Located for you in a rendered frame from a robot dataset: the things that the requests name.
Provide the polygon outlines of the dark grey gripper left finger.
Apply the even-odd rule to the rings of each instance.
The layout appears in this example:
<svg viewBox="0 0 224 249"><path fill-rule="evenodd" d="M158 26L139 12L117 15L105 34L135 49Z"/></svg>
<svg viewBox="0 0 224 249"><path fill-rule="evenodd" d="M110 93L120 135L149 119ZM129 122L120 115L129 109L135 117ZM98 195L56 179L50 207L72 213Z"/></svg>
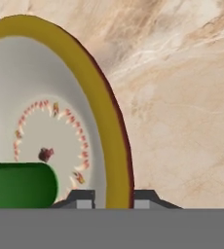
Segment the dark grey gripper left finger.
<svg viewBox="0 0 224 249"><path fill-rule="evenodd" d="M73 190L66 199L57 201L52 208L95 209L95 190Z"/></svg>

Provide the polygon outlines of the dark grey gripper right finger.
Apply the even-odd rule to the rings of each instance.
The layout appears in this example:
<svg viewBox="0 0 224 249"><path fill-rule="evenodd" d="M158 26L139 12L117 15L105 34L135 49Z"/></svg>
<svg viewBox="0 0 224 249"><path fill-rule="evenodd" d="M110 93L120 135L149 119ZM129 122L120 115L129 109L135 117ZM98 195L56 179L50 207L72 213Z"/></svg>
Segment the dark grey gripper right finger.
<svg viewBox="0 0 224 249"><path fill-rule="evenodd" d="M161 199L154 190L135 190L134 209L179 209L179 206Z"/></svg>

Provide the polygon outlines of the white bowl with yellow rim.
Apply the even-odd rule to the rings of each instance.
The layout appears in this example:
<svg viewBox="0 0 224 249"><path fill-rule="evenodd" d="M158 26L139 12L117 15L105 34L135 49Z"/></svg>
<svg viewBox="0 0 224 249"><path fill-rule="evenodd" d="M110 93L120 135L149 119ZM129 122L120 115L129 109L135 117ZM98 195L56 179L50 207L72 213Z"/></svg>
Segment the white bowl with yellow rim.
<svg viewBox="0 0 224 249"><path fill-rule="evenodd" d="M106 206L132 208L131 145L117 99L95 59L74 36L42 18L28 15L1 18L0 39L16 35L43 43L74 73L92 107L101 140L107 180Z"/></svg>

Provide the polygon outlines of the green cup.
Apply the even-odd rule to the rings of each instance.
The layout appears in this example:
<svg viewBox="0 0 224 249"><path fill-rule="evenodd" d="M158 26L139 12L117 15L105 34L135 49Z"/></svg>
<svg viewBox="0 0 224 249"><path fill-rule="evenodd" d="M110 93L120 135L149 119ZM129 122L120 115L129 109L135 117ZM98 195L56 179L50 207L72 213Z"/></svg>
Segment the green cup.
<svg viewBox="0 0 224 249"><path fill-rule="evenodd" d="M48 208L56 200L56 174L41 162L0 162L0 208Z"/></svg>

